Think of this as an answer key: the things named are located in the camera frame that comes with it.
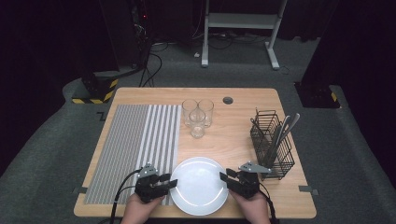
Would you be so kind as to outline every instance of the person's hand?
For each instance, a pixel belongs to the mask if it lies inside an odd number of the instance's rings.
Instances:
[[[149,215],[163,198],[165,196],[156,198],[149,203],[143,203],[139,196],[134,193],[128,198],[121,224],[143,224],[149,219]]]
[[[249,199],[242,197],[232,190],[229,190],[229,192],[238,202],[247,221],[252,224],[270,224],[267,201],[259,192]]]

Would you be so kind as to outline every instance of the white metal frame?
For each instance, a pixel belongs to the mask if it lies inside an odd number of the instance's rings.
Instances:
[[[209,0],[206,0],[205,7],[205,33],[202,50],[202,67],[209,66],[208,32],[209,27],[227,28],[248,28],[248,29],[268,29],[273,30],[269,42],[265,42],[268,56],[273,69],[279,69],[279,63],[274,52],[276,35],[282,22],[283,12],[285,11],[288,0],[281,0],[281,5],[276,15],[259,14],[234,14],[234,13],[209,13]]]

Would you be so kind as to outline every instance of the metal utensil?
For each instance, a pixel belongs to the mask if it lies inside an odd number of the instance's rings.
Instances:
[[[276,147],[278,147],[279,144],[281,143],[281,136],[283,135],[283,132],[285,132],[286,126],[289,124],[289,120],[290,120],[289,115],[287,115],[285,119],[283,119],[282,127],[280,129],[280,134],[276,139],[276,144],[275,144]]]
[[[259,133],[262,135],[261,138],[264,137],[264,133],[262,132],[262,129],[260,128],[260,125],[257,123],[255,119],[250,119],[250,121],[253,123],[254,126],[259,130]]]
[[[300,114],[296,113],[296,115],[294,116],[293,121],[291,122],[291,124],[289,125],[288,129],[282,133],[282,135],[280,136],[279,142],[281,143],[283,141],[283,139],[286,138],[286,136],[288,135],[288,133],[291,131],[291,129],[294,127],[294,125],[297,123],[297,121],[300,119]]]
[[[274,130],[274,137],[273,141],[271,143],[271,146],[268,148],[267,152],[264,155],[263,158],[263,166],[271,169],[274,166],[274,162],[277,157],[277,145],[276,145],[276,139],[280,136],[280,130],[282,129],[281,125],[277,125]]]

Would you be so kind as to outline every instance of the striped placemat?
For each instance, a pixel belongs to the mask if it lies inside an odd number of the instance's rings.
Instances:
[[[177,143],[181,105],[118,105],[87,190],[85,203],[113,204],[122,180],[148,162],[159,175],[177,166]],[[137,175],[125,183],[134,186]],[[134,188],[122,192],[118,203],[126,204]],[[170,196],[163,204],[172,204]]]

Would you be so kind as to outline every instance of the glass cup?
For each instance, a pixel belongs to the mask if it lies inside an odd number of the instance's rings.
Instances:
[[[198,107],[198,103],[195,100],[188,99],[183,102],[181,107],[183,108],[184,124],[190,127],[189,114]]]
[[[212,124],[213,108],[215,105],[210,100],[202,100],[198,103],[198,108],[204,110],[206,114],[205,127],[208,128]]]
[[[189,114],[191,135],[194,138],[201,138],[205,134],[205,112],[196,108]]]

